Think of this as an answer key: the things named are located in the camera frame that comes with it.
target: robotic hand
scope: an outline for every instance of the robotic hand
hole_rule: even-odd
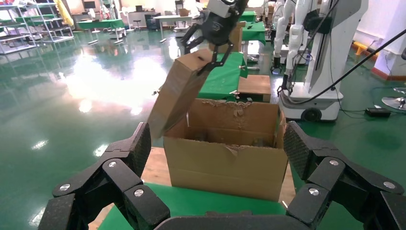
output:
[[[185,54],[198,46],[205,39],[214,44],[212,62],[207,64],[203,71],[211,71],[215,67],[223,66],[228,55],[231,53],[234,44],[228,39],[231,31],[237,25],[238,19],[247,7],[248,0],[210,0],[207,9],[210,11],[207,19],[202,24],[193,24],[181,39],[182,46],[185,48]],[[202,36],[190,41],[190,38],[197,30],[202,31]],[[217,61],[219,46],[228,44],[228,49],[221,61]]]

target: green tablecloth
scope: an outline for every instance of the green tablecloth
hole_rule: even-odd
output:
[[[170,216],[202,216],[206,211],[239,213],[251,210],[255,215],[284,215],[285,209],[278,203],[238,196],[147,184],[169,207]],[[132,230],[120,211],[113,207],[98,230]]]
[[[239,21],[246,21],[246,22],[255,22],[257,18],[257,13],[255,11],[245,11],[242,13]]]
[[[217,56],[218,61],[222,58],[223,54]],[[215,68],[209,74],[197,97],[220,100],[232,96],[230,93],[238,89],[240,76],[246,78],[248,75],[247,70],[239,68],[239,66],[244,65],[244,55],[242,53],[231,53],[224,66]]]
[[[242,40],[243,41],[260,41],[265,45],[265,26],[263,22],[259,23],[247,23],[242,28]]]
[[[121,19],[115,19],[115,20],[103,20],[100,22],[85,21],[85,22],[79,22],[78,25],[83,30],[95,29],[95,28],[116,29],[116,28],[124,27],[124,22]]]

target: cardboard box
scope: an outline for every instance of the cardboard box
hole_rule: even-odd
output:
[[[198,72],[212,56],[210,50],[200,49],[175,59],[148,118],[153,140],[186,115],[209,74],[206,71],[197,76]]]
[[[237,26],[231,31],[229,39],[234,44],[231,52],[241,52],[242,51],[242,28],[245,27],[245,22],[237,23]],[[214,50],[214,45],[209,44],[209,49]],[[225,53],[228,49],[228,45],[222,45],[218,48],[219,53]]]
[[[164,135],[172,186],[277,202],[288,161],[278,110],[270,103],[194,100],[188,118]]]

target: glossy floor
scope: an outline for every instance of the glossy floor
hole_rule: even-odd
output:
[[[173,37],[159,43],[160,32],[132,33],[118,46],[106,34],[99,39],[89,46],[89,35],[76,33],[74,41],[0,56],[0,229],[36,229],[56,184],[95,163],[109,143],[129,137],[147,119],[152,92],[180,54]],[[250,52],[258,49],[263,55],[255,74],[269,75],[272,47],[255,43]],[[347,68],[354,62],[351,55]],[[399,95],[390,86],[403,83],[385,84],[371,67],[367,63],[344,80],[344,108],[363,110],[382,105],[382,96]],[[272,76],[271,83],[276,102],[281,77]],[[406,186],[405,117],[366,121],[350,115],[357,119],[340,112],[334,124],[301,126]],[[322,226],[360,227],[336,204]]]

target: white humanoid robot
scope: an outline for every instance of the white humanoid robot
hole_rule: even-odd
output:
[[[315,99],[304,103],[341,77],[359,21],[368,9],[368,0],[324,0],[317,13],[316,0],[292,0],[284,5],[275,38],[274,65],[280,63],[280,49],[288,19],[295,7],[295,23],[290,28],[286,71],[280,87],[279,105],[286,118],[308,121],[335,121],[343,95],[340,84]],[[314,34],[312,56],[304,82],[295,82],[297,58],[306,30]]]
[[[99,0],[99,1],[100,1],[100,17],[103,20],[116,19],[113,0]]]
[[[278,20],[283,16],[283,9],[285,0],[277,0],[273,8],[272,26],[269,33],[269,40],[273,43],[276,36],[276,27],[278,26]]]
[[[268,14],[269,14],[269,0],[264,0],[261,6],[261,15],[259,16],[259,21],[265,22],[265,26],[268,24]]]
[[[285,39],[285,31],[286,28],[289,24],[289,20],[293,14],[293,10],[295,9],[295,3],[292,0],[287,0],[284,5],[282,6],[282,3],[284,0],[278,0],[278,2],[275,5],[275,16],[273,20],[273,25],[274,28],[276,29],[276,34],[275,34],[275,46],[274,46],[274,58],[279,58],[278,60],[275,61],[274,59],[274,65],[271,69],[271,71],[274,71],[275,69],[280,69],[282,70],[281,64],[286,64],[286,58],[288,56],[289,52],[289,47],[287,45],[283,44],[283,41]],[[317,1],[313,2],[313,5],[317,7]],[[300,37],[300,47],[299,50],[301,53],[305,52],[306,54],[303,54],[303,56],[307,56],[307,51],[305,50],[306,44],[307,44],[307,37],[309,35],[309,32],[304,30],[302,37]],[[299,58],[296,57],[295,59],[296,63],[298,64],[305,64],[306,63],[306,58]]]

